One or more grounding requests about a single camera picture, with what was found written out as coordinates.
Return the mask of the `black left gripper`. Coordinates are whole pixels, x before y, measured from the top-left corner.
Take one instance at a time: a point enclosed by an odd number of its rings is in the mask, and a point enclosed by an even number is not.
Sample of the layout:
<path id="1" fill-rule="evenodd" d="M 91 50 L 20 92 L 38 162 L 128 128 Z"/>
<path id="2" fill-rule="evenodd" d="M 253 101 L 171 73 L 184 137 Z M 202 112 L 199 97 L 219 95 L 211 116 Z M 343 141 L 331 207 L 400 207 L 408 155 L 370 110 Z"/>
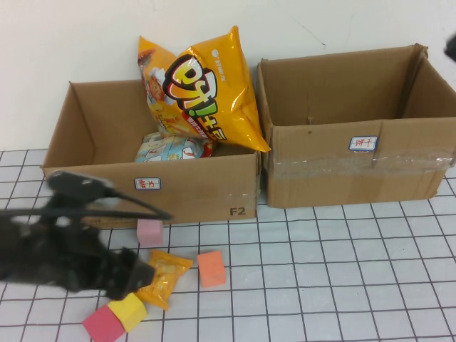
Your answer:
<path id="1" fill-rule="evenodd" d="M 66 226 L 56 220 L 43 220 L 46 228 L 46 253 L 42 264 L 42 284 L 79 292 L 104 290 L 111 300 L 128 294 L 152 281 L 155 269 L 134 251 L 122 248 L 120 263 L 127 279 L 119 279 L 119 258 L 109 252 L 95 227 L 71 220 Z"/>

